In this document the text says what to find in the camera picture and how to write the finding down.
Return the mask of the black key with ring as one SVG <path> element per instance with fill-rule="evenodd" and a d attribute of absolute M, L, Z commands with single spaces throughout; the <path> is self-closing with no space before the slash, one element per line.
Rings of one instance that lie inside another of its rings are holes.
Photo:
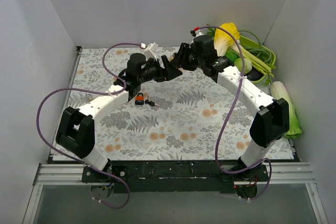
<path fill-rule="evenodd" d="M 159 104 L 155 103 L 154 101 L 146 99 L 144 101 L 145 104 L 148 104 L 149 106 L 160 106 Z"/>

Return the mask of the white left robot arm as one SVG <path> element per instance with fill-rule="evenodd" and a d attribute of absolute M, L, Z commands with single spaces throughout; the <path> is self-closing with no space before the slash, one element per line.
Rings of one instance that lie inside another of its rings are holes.
<path fill-rule="evenodd" d="M 56 135 L 56 143 L 73 153 L 84 163 L 94 167 L 93 175 L 100 182 L 111 178 L 112 170 L 106 158 L 96 147 L 95 127 L 114 109 L 132 100 L 141 89 L 141 84 L 154 80 L 170 81 L 180 75 L 179 59 L 169 60 L 146 58 L 144 54 L 132 54 L 118 79 L 107 90 L 91 102 L 79 107 L 64 110 Z"/>

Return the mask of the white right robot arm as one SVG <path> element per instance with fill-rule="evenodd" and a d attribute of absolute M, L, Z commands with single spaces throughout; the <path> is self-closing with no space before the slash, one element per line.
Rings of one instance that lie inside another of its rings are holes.
<path fill-rule="evenodd" d="M 256 166 L 263 160 L 274 142 L 289 130 L 289 104 L 265 94 L 248 79 L 240 75 L 234 63 L 225 56 L 219 57 L 209 35 L 200 35 L 191 44 L 181 43 L 172 60 L 173 66 L 184 70 L 202 69 L 204 75 L 226 88 L 248 109 L 254 120 L 249 130 L 251 141 L 238 159 L 238 173 L 242 180 L 251 180 Z"/>

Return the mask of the orange and black padlock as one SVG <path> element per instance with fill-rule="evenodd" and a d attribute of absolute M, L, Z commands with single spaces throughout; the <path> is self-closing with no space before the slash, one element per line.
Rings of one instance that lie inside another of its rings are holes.
<path fill-rule="evenodd" d="M 134 101 L 135 105 L 144 105 L 144 95 L 142 92 L 139 92 L 136 97 L 135 97 L 135 101 Z"/>

